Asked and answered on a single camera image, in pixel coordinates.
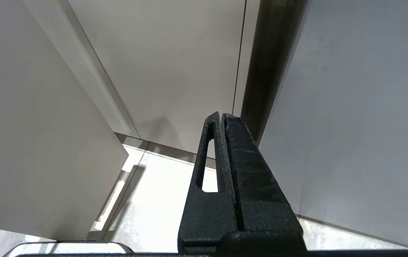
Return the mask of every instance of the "white floor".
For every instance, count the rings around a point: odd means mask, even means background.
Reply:
[[[193,171],[193,164],[138,148],[125,146],[129,157],[127,173],[142,169],[133,193],[120,206],[104,241],[120,242],[134,252],[177,252],[177,232]],[[203,190],[217,191],[215,170],[207,168]],[[395,244],[300,218],[309,250],[405,249]],[[0,256],[23,242],[50,241],[8,231],[0,231]]]

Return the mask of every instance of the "black 3d-printed part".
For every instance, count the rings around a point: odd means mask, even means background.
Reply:
[[[302,228],[242,120],[204,122],[178,233],[180,254],[305,251]],[[215,143],[218,192],[203,192],[207,145]]]

